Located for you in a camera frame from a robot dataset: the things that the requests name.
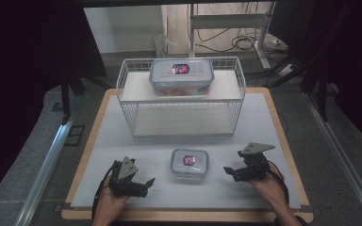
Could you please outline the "small clear food container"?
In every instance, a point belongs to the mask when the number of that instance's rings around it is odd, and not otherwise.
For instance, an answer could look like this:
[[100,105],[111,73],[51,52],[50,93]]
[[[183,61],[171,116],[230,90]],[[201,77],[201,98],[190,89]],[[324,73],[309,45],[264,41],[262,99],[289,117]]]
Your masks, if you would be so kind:
[[171,170],[174,175],[187,178],[204,178],[209,166],[209,155],[203,150],[175,149]]

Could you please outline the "person's left hand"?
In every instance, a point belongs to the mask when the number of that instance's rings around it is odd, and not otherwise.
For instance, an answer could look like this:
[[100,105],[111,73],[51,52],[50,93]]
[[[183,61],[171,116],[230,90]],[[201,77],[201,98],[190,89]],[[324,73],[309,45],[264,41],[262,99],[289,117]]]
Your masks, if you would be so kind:
[[127,201],[127,196],[116,197],[109,188],[108,181],[105,181],[99,194],[99,202],[95,210],[95,217],[105,216],[116,218],[123,211]]

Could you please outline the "black curtain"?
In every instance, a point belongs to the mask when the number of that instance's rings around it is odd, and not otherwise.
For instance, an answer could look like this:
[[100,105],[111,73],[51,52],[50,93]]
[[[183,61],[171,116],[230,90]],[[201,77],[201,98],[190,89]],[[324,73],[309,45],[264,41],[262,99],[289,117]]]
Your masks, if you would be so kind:
[[0,182],[23,148],[45,93],[105,74],[82,7],[62,0],[0,0]]
[[362,0],[278,0],[270,33],[309,65],[301,84],[337,88],[336,103],[362,133]]

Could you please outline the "white panel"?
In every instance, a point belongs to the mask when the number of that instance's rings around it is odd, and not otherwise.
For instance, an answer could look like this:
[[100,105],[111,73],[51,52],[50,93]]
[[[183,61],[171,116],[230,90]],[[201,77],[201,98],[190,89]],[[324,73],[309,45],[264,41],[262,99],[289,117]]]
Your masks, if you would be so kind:
[[101,54],[155,51],[154,37],[164,33],[162,6],[85,8]]

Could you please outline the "aluminium rail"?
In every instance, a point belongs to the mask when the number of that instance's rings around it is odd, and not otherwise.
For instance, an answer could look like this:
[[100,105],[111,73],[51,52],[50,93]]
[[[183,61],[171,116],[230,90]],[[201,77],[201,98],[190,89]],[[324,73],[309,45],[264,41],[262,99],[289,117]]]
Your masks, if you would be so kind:
[[314,97],[310,93],[303,93],[304,98],[317,122],[319,125],[325,139],[328,142],[328,145],[331,148],[331,151],[336,156],[336,159],[345,174],[351,188],[354,191],[355,196],[358,198],[361,206],[362,206],[362,179],[357,173],[354,165],[349,159],[348,155],[345,153],[345,150],[341,146],[339,140],[337,139],[334,131],[332,130],[330,124],[325,121],[320,113],[317,110],[317,104],[315,102]]
[[35,215],[39,202],[41,200],[44,189],[48,184],[48,181],[52,175],[53,169],[58,161],[58,157],[64,146],[66,137],[68,136],[70,129],[74,122],[74,115],[67,117],[63,122],[55,135],[55,138],[50,146],[50,149],[45,156],[45,159],[41,165],[40,171],[30,188],[30,191],[25,199],[25,202],[21,208],[21,211],[15,220],[13,226],[29,226],[32,218]]

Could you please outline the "black stand leg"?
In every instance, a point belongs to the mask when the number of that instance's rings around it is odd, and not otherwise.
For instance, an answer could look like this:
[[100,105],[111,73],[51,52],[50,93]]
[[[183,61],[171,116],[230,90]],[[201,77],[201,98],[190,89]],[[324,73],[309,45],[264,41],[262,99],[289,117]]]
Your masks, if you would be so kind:
[[61,77],[60,88],[63,111],[62,124],[66,124],[72,116],[69,89],[71,89],[76,96],[82,96],[85,93],[85,87],[79,77],[64,75]]
[[323,83],[319,83],[318,84],[318,112],[324,121],[327,121],[327,116],[326,116],[326,111],[325,111],[326,97],[327,97],[326,85]]

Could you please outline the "white power strip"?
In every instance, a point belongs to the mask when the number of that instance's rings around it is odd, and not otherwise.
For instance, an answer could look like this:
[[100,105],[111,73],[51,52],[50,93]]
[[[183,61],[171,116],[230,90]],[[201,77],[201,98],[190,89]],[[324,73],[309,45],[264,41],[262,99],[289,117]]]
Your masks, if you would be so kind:
[[283,77],[289,73],[292,72],[292,70],[294,69],[294,66],[292,64],[288,64],[287,66],[285,66],[278,74]]

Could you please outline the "person's right hand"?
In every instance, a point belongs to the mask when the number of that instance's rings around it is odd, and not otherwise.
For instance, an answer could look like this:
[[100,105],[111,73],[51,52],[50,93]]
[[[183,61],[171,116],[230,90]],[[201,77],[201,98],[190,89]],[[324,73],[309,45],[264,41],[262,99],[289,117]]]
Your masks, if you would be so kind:
[[283,178],[283,174],[273,163],[270,163],[270,168],[271,173],[267,174],[265,179],[260,181],[252,180],[249,181],[249,184],[254,187],[264,202],[273,210],[288,207],[284,190],[277,181],[277,177]]

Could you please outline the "white wire rack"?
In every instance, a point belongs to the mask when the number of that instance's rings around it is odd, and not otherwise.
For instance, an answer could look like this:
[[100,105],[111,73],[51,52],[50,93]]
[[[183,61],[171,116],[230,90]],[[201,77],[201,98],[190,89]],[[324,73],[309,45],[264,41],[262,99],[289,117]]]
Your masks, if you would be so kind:
[[155,59],[123,62],[117,80],[117,97],[131,133],[145,136],[232,135],[245,95],[245,77],[235,56],[207,58],[215,79],[203,96],[156,96],[149,82]]

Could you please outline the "large clear food container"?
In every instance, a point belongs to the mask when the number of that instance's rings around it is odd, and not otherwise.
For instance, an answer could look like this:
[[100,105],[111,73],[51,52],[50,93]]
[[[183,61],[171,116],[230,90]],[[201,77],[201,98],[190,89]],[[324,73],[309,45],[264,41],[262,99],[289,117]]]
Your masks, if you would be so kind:
[[149,82],[156,96],[203,96],[215,79],[212,62],[207,58],[155,59]]

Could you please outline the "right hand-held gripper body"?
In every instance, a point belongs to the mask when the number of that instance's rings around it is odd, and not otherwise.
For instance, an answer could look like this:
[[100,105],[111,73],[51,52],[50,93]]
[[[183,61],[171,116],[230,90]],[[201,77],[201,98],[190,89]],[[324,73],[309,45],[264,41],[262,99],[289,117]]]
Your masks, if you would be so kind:
[[274,145],[250,142],[243,150],[247,156],[243,158],[246,165],[241,169],[243,173],[242,181],[263,180],[270,169],[268,160],[264,152],[274,149]]

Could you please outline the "white metal stand frame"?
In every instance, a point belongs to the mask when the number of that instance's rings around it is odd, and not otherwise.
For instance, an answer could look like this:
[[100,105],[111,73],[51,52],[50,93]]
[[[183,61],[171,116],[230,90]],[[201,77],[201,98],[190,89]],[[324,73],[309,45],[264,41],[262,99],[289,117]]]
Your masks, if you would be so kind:
[[189,57],[195,57],[195,30],[220,28],[260,28],[261,33],[254,48],[264,70],[271,68],[270,62],[264,54],[264,39],[270,25],[275,2],[271,2],[265,13],[254,14],[195,14],[194,4],[189,5]]

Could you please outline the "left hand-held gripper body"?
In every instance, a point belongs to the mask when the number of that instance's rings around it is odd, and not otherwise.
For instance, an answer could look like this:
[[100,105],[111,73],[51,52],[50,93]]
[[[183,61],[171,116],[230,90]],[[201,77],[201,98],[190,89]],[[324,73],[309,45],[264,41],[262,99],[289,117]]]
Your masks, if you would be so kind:
[[121,168],[112,173],[109,178],[108,186],[116,197],[141,197],[145,198],[148,189],[141,187],[139,183],[134,183],[132,178],[138,172],[138,168],[134,165],[135,160],[129,159],[127,156],[123,159]]

